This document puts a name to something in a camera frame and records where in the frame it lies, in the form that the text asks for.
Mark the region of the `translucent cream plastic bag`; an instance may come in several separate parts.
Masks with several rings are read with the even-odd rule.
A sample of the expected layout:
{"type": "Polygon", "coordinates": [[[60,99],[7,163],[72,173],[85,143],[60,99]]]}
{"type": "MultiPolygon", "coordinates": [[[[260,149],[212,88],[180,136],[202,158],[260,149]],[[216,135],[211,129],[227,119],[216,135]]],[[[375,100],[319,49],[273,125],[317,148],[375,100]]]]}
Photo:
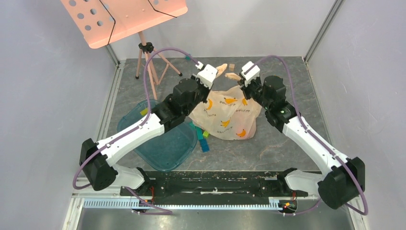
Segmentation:
{"type": "Polygon", "coordinates": [[[245,99],[237,85],[225,91],[211,90],[207,102],[198,104],[189,118],[216,138],[244,140],[254,137],[261,110],[253,99],[245,99]]]}

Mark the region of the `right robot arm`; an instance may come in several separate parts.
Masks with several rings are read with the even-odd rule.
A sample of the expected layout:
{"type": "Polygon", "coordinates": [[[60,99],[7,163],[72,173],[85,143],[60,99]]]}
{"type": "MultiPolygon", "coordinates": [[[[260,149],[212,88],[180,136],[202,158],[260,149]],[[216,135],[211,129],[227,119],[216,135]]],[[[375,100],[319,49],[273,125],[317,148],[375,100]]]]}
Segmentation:
{"type": "Polygon", "coordinates": [[[321,173],[285,170],[277,181],[277,191],[288,196],[293,191],[319,197],[332,209],[342,205],[362,215],[368,213],[365,191],[365,164],[356,157],[348,158],[333,148],[305,121],[286,100],[282,78],[268,76],[253,80],[240,79],[238,84],[246,99],[253,99],[265,109],[267,121],[294,141],[318,166],[321,173]]]}

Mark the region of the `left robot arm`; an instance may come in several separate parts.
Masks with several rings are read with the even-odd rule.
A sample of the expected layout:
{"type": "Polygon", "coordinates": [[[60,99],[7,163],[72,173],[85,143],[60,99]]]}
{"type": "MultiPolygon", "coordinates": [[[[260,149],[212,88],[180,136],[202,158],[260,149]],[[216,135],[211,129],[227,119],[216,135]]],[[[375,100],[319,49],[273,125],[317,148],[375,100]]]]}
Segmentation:
{"type": "Polygon", "coordinates": [[[189,79],[182,79],[164,101],[150,109],[141,120],[115,136],[94,142],[91,138],[81,146],[79,170],[84,172],[95,191],[103,190],[119,177],[130,176],[127,185],[138,195],[150,190],[150,181],[139,169],[126,169],[116,163],[127,153],[155,137],[182,124],[201,102],[206,102],[216,78],[214,73],[200,71],[189,79]]]}

